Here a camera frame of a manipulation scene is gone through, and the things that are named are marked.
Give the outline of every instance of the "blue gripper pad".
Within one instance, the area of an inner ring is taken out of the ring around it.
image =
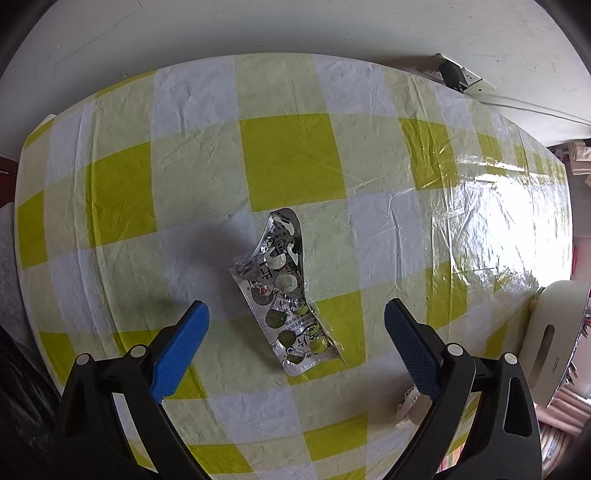
[[[209,309],[201,303],[174,332],[154,365],[152,396],[157,403],[173,395],[209,328]]]
[[[417,331],[417,322],[400,300],[390,300],[386,304],[384,325],[417,389],[435,402],[440,391],[439,363]]]

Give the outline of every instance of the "cable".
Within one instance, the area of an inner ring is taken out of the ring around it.
[[[540,112],[539,110],[532,110],[530,108],[523,108],[523,107],[514,106],[514,105],[502,105],[500,103],[488,103],[488,102],[481,102],[481,103],[483,105],[488,105],[488,106],[500,106],[503,108],[512,108],[514,110],[523,110],[524,112],[540,113],[541,115],[553,116],[555,118],[560,118],[561,120],[567,120],[569,122],[574,122],[576,124],[581,124],[581,125],[586,125],[587,127],[591,127],[591,122],[580,122],[579,120],[573,120],[572,118],[567,118],[565,116],[555,115],[553,113]]]

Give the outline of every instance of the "white appliance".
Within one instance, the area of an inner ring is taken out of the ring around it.
[[[562,280],[550,284],[533,300],[535,307],[519,362],[538,405],[547,407],[567,381],[583,334],[590,288],[587,282]]]

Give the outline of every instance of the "silver foil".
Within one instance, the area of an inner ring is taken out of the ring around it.
[[[293,210],[269,214],[252,255],[229,267],[269,345],[288,375],[340,358],[304,295],[304,252]]]

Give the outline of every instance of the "plastic table cover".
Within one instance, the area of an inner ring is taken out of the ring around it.
[[[299,377],[226,270],[281,207],[300,218],[307,297],[346,360]],[[566,172],[548,150],[442,85],[325,56],[199,60],[83,100],[26,140],[16,222],[59,387],[77,354],[122,355],[207,303],[209,333],[164,407],[221,479],[380,478],[413,433],[394,427],[412,381],[385,303],[496,358],[518,351],[533,292],[570,275]]]

